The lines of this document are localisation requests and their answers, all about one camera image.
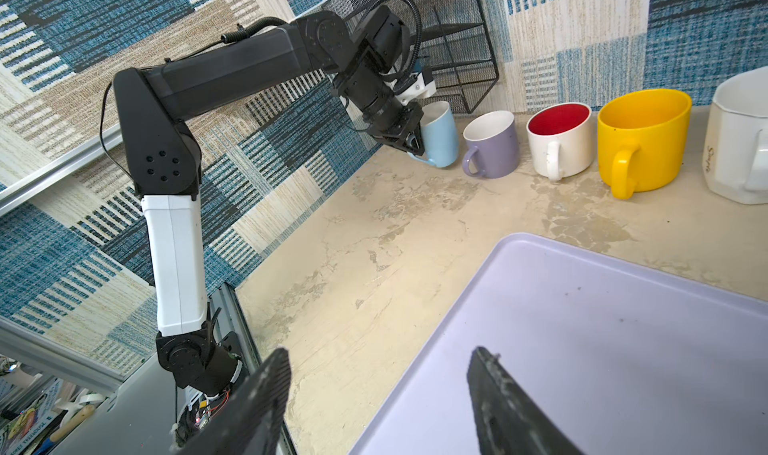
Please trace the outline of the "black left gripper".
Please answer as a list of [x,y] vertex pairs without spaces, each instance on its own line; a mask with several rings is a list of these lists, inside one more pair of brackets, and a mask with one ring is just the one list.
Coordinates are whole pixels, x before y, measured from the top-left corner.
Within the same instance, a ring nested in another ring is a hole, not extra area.
[[384,84],[366,87],[359,108],[368,123],[367,133],[376,141],[413,155],[423,155],[423,110],[417,102],[403,105]]

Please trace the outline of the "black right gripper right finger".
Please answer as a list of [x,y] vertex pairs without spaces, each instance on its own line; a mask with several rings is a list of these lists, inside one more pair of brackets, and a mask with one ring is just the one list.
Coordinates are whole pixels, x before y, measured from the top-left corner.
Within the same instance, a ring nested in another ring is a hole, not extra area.
[[471,355],[467,381],[482,454],[579,454],[571,442],[482,346]]

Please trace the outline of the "white tall mug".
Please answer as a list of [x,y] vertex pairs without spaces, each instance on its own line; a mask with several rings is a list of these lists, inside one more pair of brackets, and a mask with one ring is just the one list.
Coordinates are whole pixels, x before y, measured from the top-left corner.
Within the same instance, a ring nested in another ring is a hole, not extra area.
[[745,204],[767,202],[767,68],[735,75],[715,90],[702,168],[708,188]]

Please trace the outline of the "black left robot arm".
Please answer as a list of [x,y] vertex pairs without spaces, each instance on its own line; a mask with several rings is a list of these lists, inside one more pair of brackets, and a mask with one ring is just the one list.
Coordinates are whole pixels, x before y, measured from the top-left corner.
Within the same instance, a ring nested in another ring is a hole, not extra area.
[[204,283],[202,150],[188,121],[320,70],[363,115],[376,141],[424,152],[420,105],[403,95],[419,80],[423,26],[379,5],[349,29],[331,11],[286,22],[265,17],[212,45],[112,80],[127,172],[147,223],[157,296],[156,350],[177,386],[224,393],[241,364],[216,342]]

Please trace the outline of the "light blue mug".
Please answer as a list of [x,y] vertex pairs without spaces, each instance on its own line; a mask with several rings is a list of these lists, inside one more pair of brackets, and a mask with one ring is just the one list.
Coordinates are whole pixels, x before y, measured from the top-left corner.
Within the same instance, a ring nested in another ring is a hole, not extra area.
[[458,158],[459,142],[456,124],[447,101],[435,101],[422,107],[420,121],[425,152],[409,157],[436,168],[445,168]]

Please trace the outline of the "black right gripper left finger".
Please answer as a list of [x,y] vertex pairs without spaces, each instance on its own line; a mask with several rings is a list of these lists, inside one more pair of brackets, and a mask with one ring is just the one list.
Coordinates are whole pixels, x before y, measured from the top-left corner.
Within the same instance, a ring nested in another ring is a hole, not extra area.
[[182,454],[275,454],[291,385],[289,352],[275,349]]

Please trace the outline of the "lavender plastic tray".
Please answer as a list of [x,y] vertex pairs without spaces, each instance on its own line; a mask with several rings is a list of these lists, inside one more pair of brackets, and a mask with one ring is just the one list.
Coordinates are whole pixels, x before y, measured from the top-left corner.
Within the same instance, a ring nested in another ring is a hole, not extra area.
[[767,305],[517,233],[503,238],[354,445],[475,454],[485,347],[588,454],[763,454]]

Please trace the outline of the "yellow mug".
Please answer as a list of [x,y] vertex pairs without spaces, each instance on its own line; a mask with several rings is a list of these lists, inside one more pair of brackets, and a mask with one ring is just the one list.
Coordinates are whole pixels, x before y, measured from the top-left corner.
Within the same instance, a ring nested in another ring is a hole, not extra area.
[[618,97],[598,113],[598,168],[614,198],[628,200],[671,183],[679,174],[692,98],[646,89]]

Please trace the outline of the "purple mug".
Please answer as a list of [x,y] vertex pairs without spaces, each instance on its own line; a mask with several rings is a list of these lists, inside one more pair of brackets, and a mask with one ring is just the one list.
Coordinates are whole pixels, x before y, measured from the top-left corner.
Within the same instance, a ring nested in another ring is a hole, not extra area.
[[462,161],[470,177],[501,178],[514,172],[520,163],[520,146],[515,115],[496,110],[472,120],[463,130],[467,151]]

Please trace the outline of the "white mug dark rim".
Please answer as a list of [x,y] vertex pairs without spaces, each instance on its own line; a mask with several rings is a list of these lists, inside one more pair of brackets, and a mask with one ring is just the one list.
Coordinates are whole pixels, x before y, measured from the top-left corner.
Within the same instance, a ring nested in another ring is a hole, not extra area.
[[534,114],[526,125],[535,171],[552,182],[588,169],[596,155],[592,109],[583,103],[560,103]]

